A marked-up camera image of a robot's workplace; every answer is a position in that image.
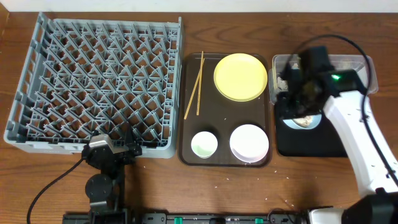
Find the white tissue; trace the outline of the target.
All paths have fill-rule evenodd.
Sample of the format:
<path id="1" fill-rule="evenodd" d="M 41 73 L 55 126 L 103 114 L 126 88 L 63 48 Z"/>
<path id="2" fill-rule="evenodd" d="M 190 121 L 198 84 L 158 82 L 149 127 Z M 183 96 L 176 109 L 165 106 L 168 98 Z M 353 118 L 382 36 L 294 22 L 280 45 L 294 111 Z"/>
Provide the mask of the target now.
<path id="1" fill-rule="evenodd" d="M 294 63 L 294 64 L 292 65 L 292 69 L 295 70 L 295 69 L 298 69 L 298 68 L 299 68 L 299 65 L 298 65 L 297 63 Z M 281 79 L 280 76 L 277 77 L 277 89 L 278 89 L 279 91 L 288 91 L 288 84 L 287 84 L 287 81 Z"/>

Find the light blue bowl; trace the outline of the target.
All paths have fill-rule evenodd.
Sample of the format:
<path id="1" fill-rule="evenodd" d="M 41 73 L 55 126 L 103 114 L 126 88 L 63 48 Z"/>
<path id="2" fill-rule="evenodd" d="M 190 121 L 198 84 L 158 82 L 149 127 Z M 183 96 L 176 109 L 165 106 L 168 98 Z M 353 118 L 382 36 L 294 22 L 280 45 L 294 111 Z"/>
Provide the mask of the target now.
<path id="1" fill-rule="evenodd" d="M 322 120 L 322 115 L 311 115 L 303 118 L 284 119 L 283 122 L 291 129 L 314 129 Z"/>

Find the small white green cup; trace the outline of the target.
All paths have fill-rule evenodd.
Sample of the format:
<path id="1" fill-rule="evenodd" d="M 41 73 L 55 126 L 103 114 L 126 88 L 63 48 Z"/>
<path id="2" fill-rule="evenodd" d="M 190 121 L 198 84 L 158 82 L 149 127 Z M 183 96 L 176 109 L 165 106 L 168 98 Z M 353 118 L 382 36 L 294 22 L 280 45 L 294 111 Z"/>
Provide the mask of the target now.
<path id="1" fill-rule="evenodd" d="M 213 133 L 202 131 L 194 135 L 190 146 L 196 156 L 202 159 L 207 159 L 216 152 L 218 148 L 218 140 Z"/>

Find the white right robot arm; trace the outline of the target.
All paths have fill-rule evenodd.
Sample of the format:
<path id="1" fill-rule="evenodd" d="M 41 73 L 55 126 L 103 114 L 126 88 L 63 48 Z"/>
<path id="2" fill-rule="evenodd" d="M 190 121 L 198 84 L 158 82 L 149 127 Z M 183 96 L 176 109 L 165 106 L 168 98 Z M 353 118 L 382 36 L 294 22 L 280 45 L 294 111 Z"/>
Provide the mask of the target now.
<path id="1" fill-rule="evenodd" d="M 353 167 L 360 200 L 349 208 L 314 208 L 307 223 L 397 223 L 397 159 L 369 102 L 371 78 L 353 68 L 336 69 L 326 47 L 311 47 L 287 58 L 277 94 L 283 119 L 323 114 Z"/>

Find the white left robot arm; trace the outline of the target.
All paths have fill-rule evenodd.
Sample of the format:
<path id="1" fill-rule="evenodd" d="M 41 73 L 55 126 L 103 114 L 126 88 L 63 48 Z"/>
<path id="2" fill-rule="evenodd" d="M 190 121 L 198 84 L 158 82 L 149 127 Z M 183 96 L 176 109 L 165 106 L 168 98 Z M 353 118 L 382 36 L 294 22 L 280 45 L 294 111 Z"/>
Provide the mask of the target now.
<path id="1" fill-rule="evenodd" d="M 99 170 L 85 185 L 90 200 L 89 224 L 134 223 L 134 213 L 124 204 L 125 169 L 142 155 L 142 148 L 128 127 L 122 146 L 115 146 L 108 134 L 95 131 L 84 146 L 81 158 Z"/>

